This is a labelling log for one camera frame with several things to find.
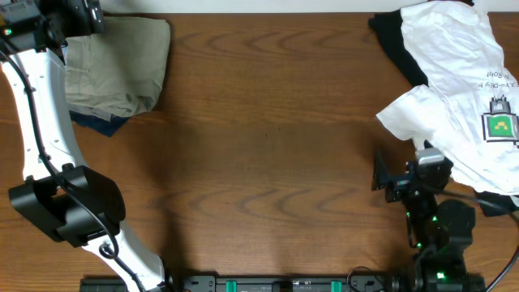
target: wood grain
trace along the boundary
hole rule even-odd
[[[414,155],[375,118],[410,86],[368,29],[370,14],[150,17],[175,26],[159,105],[113,138],[75,133],[151,250],[176,273],[346,274],[409,259],[403,207],[370,183],[376,148],[398,171]],[[491,16],[515,76],[518,20]],[[4,79],[0,88],[0,290],[77,291],[82,277],[113,275],[10,206],[24,157]],[[469,270],[490,282],[516,245],[509,219],[478,211]],[[495,291],[518,286],[515,268]]]

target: robotic arm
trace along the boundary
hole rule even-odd
[[[55,242],[90,251],[122,279],[85,280],[81,292],[483,292],[517,259],[516,251],[488,288],[481,276],[467,273],[463,252],[472,243],[475,211],[458,200],[437,203],[435,194],[445,192],[453,164],[427,145],[403,175],[389,175],[381,155],[375,159],[373,190],[385,189],[389,203],[401,201],[407,209],[410,247],[418,250],[407,268],[355,269],[348,277],[198,276],[174,287],[161,258],[124,221],[115,182],[88,168],[74,137],[62,47],[67,37],[102,30],[97,0],[0,0],[0,60],[15,95],[25,150],[25,183],[10,189],[11,204]]]

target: white background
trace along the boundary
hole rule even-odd
[[[425,0],[101,0],[113,13],[294,13],[395,11]],[[519,0],[476,0],[486,11],[519,11]]]

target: folded cloth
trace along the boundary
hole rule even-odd
[[[453,178],[477,192],[519,194],[519,84],[504,68],[486,13],[462,2],[401,9],[420,85],[377,114],[417,148],[429,140],[454,163]]]
[[[153,109],[164,82],[164,20],[106,17],[105,32],[68,38],[66,101],[130,117]]]
[[[112,116],[110,121],[106,121],[103,118],[98,118],[92,115],[79,114],[74,111],[70,111],[71,120],[76,122],[78,125],[83,127],[89,127],[97,132],[111,137],[124,125],[130,118],[121,118]]]

